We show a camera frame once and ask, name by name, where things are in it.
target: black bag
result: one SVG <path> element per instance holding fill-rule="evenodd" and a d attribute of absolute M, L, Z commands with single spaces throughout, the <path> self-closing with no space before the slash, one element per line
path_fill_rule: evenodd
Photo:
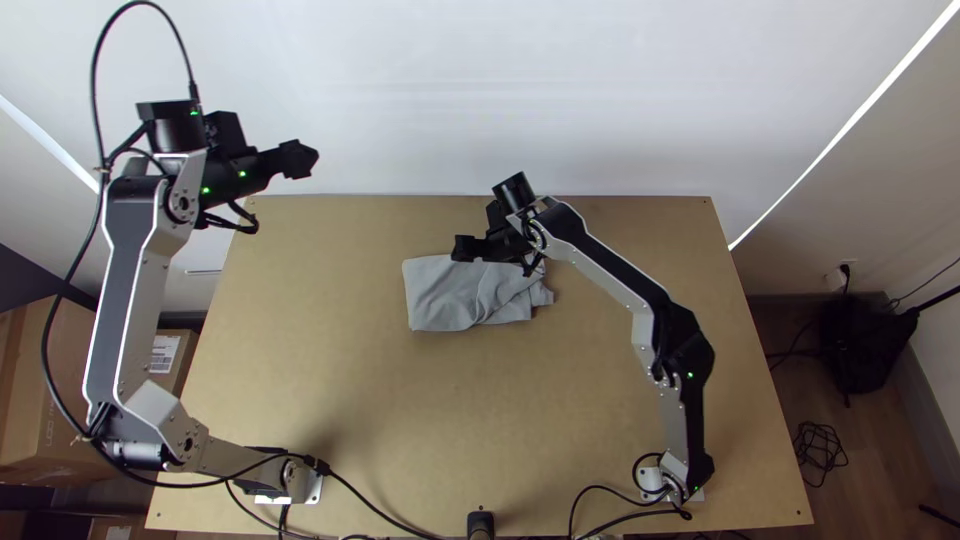
<path fill-rule="evenodd" d="M 893 365 L 917 329 L 919 310 L 900 315 L 844 295 L 824 304 L 820 314 L 821 358 L 844 404 L 850 394 L 866 394 L 887 382 Z"/>

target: label on box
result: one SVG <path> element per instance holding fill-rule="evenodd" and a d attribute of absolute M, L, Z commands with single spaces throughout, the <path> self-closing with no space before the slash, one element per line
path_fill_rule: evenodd
<path fill-rule="evenodd" d="M 170 373 L 180 347 L 180 336 L 154 336 L 150 373 Z"/>
<path fill-rule="evenodd" d="M 110 527 L 105 540 L 130 540 L 130 527 Z"/>

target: cardboard box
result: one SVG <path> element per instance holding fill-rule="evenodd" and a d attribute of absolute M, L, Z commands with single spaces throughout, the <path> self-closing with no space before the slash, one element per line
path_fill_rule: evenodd
<path fill-rule="evenodd" d="M 30 512 L 19 536 L 3 540 L 174 540 L 175 531 L 144 528 L 145 516 L 77 512 Z"/>
<path fill-rule="evenodd" d="M 0 314 L 0 482 L 68 487 L 112 478 L 117 472 L 76 433 L 47 389 L 40 338 L 53 298 Z M 63 301 L 50 333 L 50 369 L 64 403 L 84 422 L 83 373 L 94 313 Z M 179 395 L 196 350 L 197 334 L 158 333 L 151 378 Z"/>
<path fill-rule="evenodd" d="M 198 341 L 200 335 L 191 330 L 157 330 L 153 339 L 150 378 L 179 397 L 187 382 Z"/>

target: white wall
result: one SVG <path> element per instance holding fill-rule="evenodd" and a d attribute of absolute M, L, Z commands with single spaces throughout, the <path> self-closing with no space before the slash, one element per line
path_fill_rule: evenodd
<path fill-rule="evenodd" d="M 954 17 L 810 175 L 734 251 L 752 294 L 853 290 L 899 297 L 960 256 L 960 18 Z M 960 265 L 904 300 L 960 283 Z M 960 445 L 960 298 L 920 317 L 911 345 Z"/>
<path fill-rule="evenodd" d="M 710 195 L 730 239 L 946 4 L 164 2 L 208 110 L 240 112 L 261 148 L 320 150 L 313 178 L 271 193 L 486 194 L 523 169 L 541 193 Z M 0 17 L 0 94 L 86 166 L 89 57 L 117 5 L 13 2 Z M 184 96 L 162 19 L 121 19 L 99 80 L 108 146 L 135 127 L 135 101 Z M 31 167 L 8 162 L 8 178 Z M 225 237 L 194 244 L 196 268 L 220 266 Z"/>

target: baseboard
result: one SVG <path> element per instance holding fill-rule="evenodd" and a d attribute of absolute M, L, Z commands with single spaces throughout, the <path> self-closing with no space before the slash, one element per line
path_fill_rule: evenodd
<path fill-rule="evenodd" d="M 917 355 L 909 345 L 890 377 L 897 385 L 907 418 L 930 465 L 943 503 L 940 510 L 953 517 L 960 516 L 960 451 Z"/>

